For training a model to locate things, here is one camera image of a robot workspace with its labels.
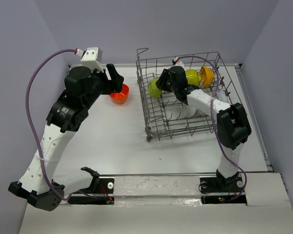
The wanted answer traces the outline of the metal front rail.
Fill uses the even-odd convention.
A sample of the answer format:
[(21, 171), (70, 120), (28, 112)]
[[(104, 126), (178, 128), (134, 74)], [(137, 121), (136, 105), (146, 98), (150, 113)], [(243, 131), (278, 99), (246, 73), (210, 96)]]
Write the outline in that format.
[(100, 174), (100, 176), (213, 176), (216, 172), (198, 172), (198, 173), (149, 173), (149, 174)]

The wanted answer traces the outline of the yellow round bowl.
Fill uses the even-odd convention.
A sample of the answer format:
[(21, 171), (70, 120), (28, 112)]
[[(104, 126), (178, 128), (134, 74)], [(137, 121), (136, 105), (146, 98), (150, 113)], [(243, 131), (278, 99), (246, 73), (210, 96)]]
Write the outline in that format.
[(201, 82), (204, 88), (209, 87), (214, 79), (214, 72), (208, 67), (202, 66), (200, 70)]

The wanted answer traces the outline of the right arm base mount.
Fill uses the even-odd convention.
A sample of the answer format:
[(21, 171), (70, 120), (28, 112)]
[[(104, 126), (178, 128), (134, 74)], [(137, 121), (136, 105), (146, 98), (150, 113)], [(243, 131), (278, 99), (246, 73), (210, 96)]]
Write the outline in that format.
[(247, 204), (244, 183), (239, 173), (225, 178), (218, 171), (200, 178), (198, 190), (202, 204)]

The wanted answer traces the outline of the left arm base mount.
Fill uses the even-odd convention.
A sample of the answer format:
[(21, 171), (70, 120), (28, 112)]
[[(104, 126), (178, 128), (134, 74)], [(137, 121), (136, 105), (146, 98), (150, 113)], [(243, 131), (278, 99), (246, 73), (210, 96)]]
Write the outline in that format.
[(88, 187), (74, 192), (67, 201), (70, 205), (112, 205), (114, 204), (115, 178), (101, 177), (97, 171), (82, 167), (82, 172), (91, 177)]

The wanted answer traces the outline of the orange square bowl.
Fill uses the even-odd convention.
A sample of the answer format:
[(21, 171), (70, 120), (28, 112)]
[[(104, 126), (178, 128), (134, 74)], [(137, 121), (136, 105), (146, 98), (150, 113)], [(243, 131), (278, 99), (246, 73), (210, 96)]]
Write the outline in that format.
[(129, 87), (126, 84), (123, 84), (121, 92), (112, 93), (109, 97), (116, 104), (125, 104), (128, 99), (129, 91)]

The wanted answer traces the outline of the green round bowl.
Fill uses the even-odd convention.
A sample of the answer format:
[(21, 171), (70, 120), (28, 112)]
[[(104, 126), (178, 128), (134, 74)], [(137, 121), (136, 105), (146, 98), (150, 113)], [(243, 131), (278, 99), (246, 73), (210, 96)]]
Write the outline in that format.
[(156, 82), (158, 80), (159, 79), (156, 78), (156, 79), (153, 79), (152, 81), (150, 81), (148, 83), (147, 90), (148, 90), (149, 95), (152, 98), (159, 98), (161, 96), (161, 94), (162, 94), (162, 89), (158, 88), (157, 85), (156, 85)]

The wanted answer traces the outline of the white round bowl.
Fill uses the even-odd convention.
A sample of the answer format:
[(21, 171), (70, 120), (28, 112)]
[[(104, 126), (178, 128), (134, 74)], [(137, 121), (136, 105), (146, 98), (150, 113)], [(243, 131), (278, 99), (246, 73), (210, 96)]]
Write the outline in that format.
[(229, 98), (226, 96), (224, 91), (217, 91), (215, 98), (218, 99), (219, 101), (225, 102), (225, 103), (230, 103)]
[(183, 103), (183, 110), (184, 110), (184, 114), (185, 114), (186, 118), (200, 116), (200, 114), (201, 114), (197, 108), (188, 106), (184, 103)]

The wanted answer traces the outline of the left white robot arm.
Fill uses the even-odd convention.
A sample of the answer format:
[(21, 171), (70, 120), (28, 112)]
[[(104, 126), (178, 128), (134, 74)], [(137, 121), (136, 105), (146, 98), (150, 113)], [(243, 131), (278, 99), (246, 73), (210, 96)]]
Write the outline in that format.
[(38, 149), (24, 175), (10, 183), (9, 192), (37, 209), (50, 212), (72, 193), (96, 191), (100, 185), (99, 173), (89, 167), (57, 179), (53, 175), (94, 102), (101, 95), (121, 92), (123, 82), (124, 77), (114, 64), (107, 64), (102, 71), (85, 66), (70, 69), (64, 78), (65, 89), (51, 107), (44, 134), (37, 140)]

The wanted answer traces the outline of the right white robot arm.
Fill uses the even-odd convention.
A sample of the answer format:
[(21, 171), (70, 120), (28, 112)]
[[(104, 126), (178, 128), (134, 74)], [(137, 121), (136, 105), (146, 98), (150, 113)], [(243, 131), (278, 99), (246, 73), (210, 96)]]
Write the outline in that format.
[(194, 84), (189, 84), (186, 71), (181, 66), (164, 69), (156, 81), (162, 91), (174, 93), (176, 98), (188, 107), (202, 111), (211, 118), (221, 159), (216, 176), (207, 187), (226, 191), (237, 181), (239, 159), (244, 144), (251, 135), (251, 126), (246, 110), (241, 103), (229, 104), (210, 96)]

